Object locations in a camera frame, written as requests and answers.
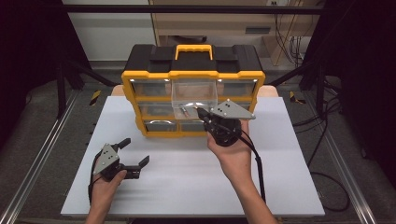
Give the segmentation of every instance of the yellow handle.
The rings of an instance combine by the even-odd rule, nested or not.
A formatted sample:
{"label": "yellow handle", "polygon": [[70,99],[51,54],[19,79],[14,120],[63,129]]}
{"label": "yellow handle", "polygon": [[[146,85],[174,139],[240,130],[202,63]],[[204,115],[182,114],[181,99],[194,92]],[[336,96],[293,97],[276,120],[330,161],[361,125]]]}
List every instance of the yellow handle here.
{"label": "yellow handle", "polygon": [[178,58],[179,52],[209,52],[210,60],[213,60],[212,46],[211,45],[177,45],[175,60]]}

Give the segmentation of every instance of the black cable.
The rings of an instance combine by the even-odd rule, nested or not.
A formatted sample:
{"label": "black cable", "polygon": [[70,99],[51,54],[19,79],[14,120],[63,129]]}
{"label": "black cable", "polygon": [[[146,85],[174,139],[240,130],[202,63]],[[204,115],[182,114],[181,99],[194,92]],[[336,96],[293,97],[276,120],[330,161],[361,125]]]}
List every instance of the black cable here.
{"label": "black cable", "polygon": [[317,126],[318,126],[319,124],[321,124],[321,123],[323,123],[323,121],[321,121],[321,122],[315,124],[314,126],[308,128],[308,129],[305,129],[305,130],[302,130],[302,131],[299,131],[299,132],[296,132],[296,133],[305,133],[305,132],[308,132],[309,130],[311,130],[311,129],[317,127]]}
{"label": "black cable", "polygon": [[295,36],[292,36],[289,41],[289,53],[290,56],[293,58],[294,62],[296,63],[296,60],[298,60],[298,55],[297,55],[297,46],[294,46],[294,41],[295,41]]}
{"label": "black cable", "polygon": [[333,212],[344,212],[348,209],[348,207],[350,206],[350,198],[349,198],[349,194],[347,193],[346,188],[344,187],[344,185],[342,183],[340,183],[338,180],[336,180],[335,178],[329,176],[329,175],[325,175],[323,173],[319,173],[319,172],[310,172],[311,175],[322,175],[324,177],[329,178],[330,180],[332,180],[333,182],[335,182],[338,186],[340,186],[340,188],[343,190],[343,192],[346,194],[346,205],[344,205],[344,207],[342,208],[330,208],[324,204],[323,207],[327,210],[333,211]]}
{"label": "black cable", "polygon": [[90,185],[88,186],[88,198],[90,199],[90,204],[91,204],[91,201],[92,201],[93,184],[96,181],[98,181],[100,178],[102,178],[102,177],[97,178],[95,181],[92,182],[92,180],[93,180],[93,170],[95,168],[96,161],[98,160],[98,158],[100,157],[101,154],[102,154],[102,150],[100,152],[98,152],[98,154],[96,154],[95,158],[93,159],[93,163],[92,163]]}
{"label": "black cable", "polygon": [[293,60],[290,58],[288,52],[286,51],[286,46],[285,46],[285,42],[283,41],[283,35],[280,33],[279,28],[282,24],[282,16],[280,17],[280,23],[278,25],[277,22],[277,14],[274,15],[275,18],[275,38],[276,38],[276,42],[277,44],[280,46],[280,48],[282,49],[283,53],[285,54],[286,58],[288,59],[289,62],[293,63]]}
{"label": "black cable", "polygon": [[250,149],[253,151],[254,155],[256,156],[255,160],[257,163],[257,169],[258,169],[258,175],[259,175],[259,184],[260,184],[260,195],[262,196],[262,200],[265,201],[265,189],[264,189],[264,178],[263,178],[263,173],[262,173],[262,158],[259,155],[259,152],[257,152],[256,148],[253,145],[253,141],[251,141],[250,136],[242,130],[242,132],[247,136],[246,140],[242,136],[239,136],[239,139],[244,142]]}
{"label": "black cable", "polygon": [[[318,149],[319,149],[319,145],[320,145],[320,143],[321,143],[321,141],[322,141],[322,139],[323,139],[323,137],[324,137],[324,134],[325,134],[326,131],[327,131],[327,127],[328,127],[328,124],[329,124],[329,121],[328,121],[328,115],[330,114],[329,112],[332,111],[332,108],[333,108],[333,107],[339,105],[339,103],[337,103],[337,104],[334,104],[334,105],[332,105],[332,106],[329,107],[329,104],[330,104],[330,102],[331,102],[332,100],[337,99],[337,98],[338,98],[337,96],[333,97],[333,98],[326,104],[326,109],[325,109],[326,112],[324,113],[324,120],[323,120],[323,121],[325,122],[325,126],[324,126],[323,132],[322,132],[322,134],[321,134],[321,136],[320,136],[320,138],[319,138],[319,140],[318,140],[318,142],[317,142],[317,145],[315,146],[314,152],[312,153],[311,158],[309,159],[308,163],[306,164],[306,165],[308,166],[308,169],[309,169],[309,167],[310,167],[310,165],[311,165],[311,163],[312,163],[312,160],[314,159],[315,155],[317,154]],[[349,194],[347,193],[347,190],[345,189],[345,187],[343,186],[343,184],[341,184],[339,181],[337,181],[337,180],[334,179],[333,177],[331,177],[331,176],[329,176],[329,175],[325,175],[325,174],[323,174],[323,173],[310,172],[310,174],[311,174],[311,175],[322,175],[322,176],[325,176],[325,177],[329,178],[330,180],[334,181],[337,185],[339,185],[339,186],[341,187],[341,189],[344,191],[344,193],[346,194],[346,205],[345,205],[344,207],[342,207],[342,208],[330,208],[330,207],[328,207],[328,206],[322,204],[323,207],[324,207],[325,209],[328,209],[328,210],[334,211],[334,212],[343,212],[343,211],[346,211],[346,210],[348,209],[348,207],[349,207],[349,205],[350,205],[350,199],[349,199]]]}
{"label": "black cable", "polygon": [[[328,105],[331,101],[333,101],[333,100],[335,100],[335,99],[337,99],[337,98],[338,98],[338,95],[334,96],[332,99],[329,100],[329,102],[327,103],[327,105]],[[332,105],[332,106],[328,109],[327,106],[326,106],[326,110],[323,112],[323,114],[330,114],[330,113],[336,111],[336,109],[335,109],[335,110],[332,110],[333,107],[334,107],[334,105]],[[320,118],[320,116],[315,115],[314,117],[312,117],[312,118],[310,118],[310,119],[306,119],[306,120],[302,120],[302,121],[298,121],[298,122],[296,122],[296,123],[293,123],[292,126],[293,126],[293,127],[303,126],[303,125],[308,124],[308,123],[310,123],[310,122],[312,122],[312,121],[315,121],[316,119],[319,119],[319,118]]]}
{"label": "black cable", "polygon": [[297,44],[296,44],[296,67],[299,65],[299,59],[300,59],[300,44],[301,44],[301,37],[297,37]]}
{"label": "black cable", "polygon": [[324,128],[323,128],[323,132],[322,132],[322,134],[320,135],[320,138],[319,138],[319,140],[318,140],[318,142],[317,142],[317,145],[315,146],[314,152],[312,153],[311,158],[309,159],[308,163],[306,164],[306,165],[308,166],[308,168],[309,168],[309,166],[311,165],[311,162],[312,162],[312,160],[314,159],[315,155],[317,154],[318,149],[319,149],[319,145],[320,145],[320,143],[321,143],[321,140],[323,139],[324,134],[326,133],[327,126],[328,126],[328,124],[329,124],[329,122],[328,122],[328,115],[329,115],[328,111],[330,111],[333,107],[335,107],[335,106],[338,105],[338,104],[334,104],[334,105],[330,106],[330,108],[328,108],[330,102],[331,102],[332,100],[334,100],[334,99],[337,99],[337,97],[333,97],[333,98],[326,104],[325,113],[323,113],[325,125],[324,125]]}

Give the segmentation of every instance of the white table surface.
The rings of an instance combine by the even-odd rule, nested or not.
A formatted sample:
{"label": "white table surface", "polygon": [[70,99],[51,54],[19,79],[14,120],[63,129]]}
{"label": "white table surface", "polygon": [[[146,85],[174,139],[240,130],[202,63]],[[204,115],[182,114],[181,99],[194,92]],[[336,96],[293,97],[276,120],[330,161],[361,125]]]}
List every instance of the white table surface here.
{"label": "white table surface", "polygon": [[[259,97],[250,137],[262,157],[266,201],[277,217],[323,216],[324,211],[283,99]],[[92,161],[104,143],[130,137],[120,162],[136,165],[147,155],[140,179],[124,180],[109,214],[119,217],[241,217],[242,207],[205,137],[147,138],[136,128],[132,105],[110,96],[67,195],[61,214],[85,217]],[[252,153],[252,175],[259,188]]]}

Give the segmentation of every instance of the metal bracket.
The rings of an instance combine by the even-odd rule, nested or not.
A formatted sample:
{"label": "metal bracket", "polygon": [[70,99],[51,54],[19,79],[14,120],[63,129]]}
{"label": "metal bracket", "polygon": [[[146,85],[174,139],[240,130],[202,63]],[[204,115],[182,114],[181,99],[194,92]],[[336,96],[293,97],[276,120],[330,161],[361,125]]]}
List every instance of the metal bracket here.
{"label": "metal bracket", "polygon": [[99,161],[95,165],[93,175],[97,175],[105,170],[109,165],[113,164],[114,161],[119,160],[119,155],[116,150],[109,144],[106,143],[102,148],[102,154],[99,157]]}
{"label": "metal bracket", "polygon": [[215,106],[210,111],[212,114],[215,114],[224,119],[255,119],[256,116],[249,111],[247,111],[244,107],[234,103],[230,99],[224,101],[223,103]]}

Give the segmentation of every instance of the black backdrop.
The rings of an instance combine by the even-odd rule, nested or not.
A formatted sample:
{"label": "black backdrop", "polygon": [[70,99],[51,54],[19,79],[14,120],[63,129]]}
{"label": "black backdrop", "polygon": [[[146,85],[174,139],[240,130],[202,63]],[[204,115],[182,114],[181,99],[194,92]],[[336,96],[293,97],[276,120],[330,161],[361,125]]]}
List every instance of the black backdrop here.
{"label": "black backdrop", "polygon": [[[91,68],[67,13],[44,11],[43,4],[62,1],[0,1],[0,148],[12,134],[28,91],[54,80],[60,62]],[[65,75],[73,88],[83,86],[77,71],[66,68]]]}
{"label": "black backdrop", "polygon": [[[326,7],[351,2],[328,0]],[[320,55],[315,51],[339,18],[320,17],[307,60]],[[362,149],[396,188],[396,1],[357,0],[334,31],[321,48],[325,75],[340,77],[342,105]]]}

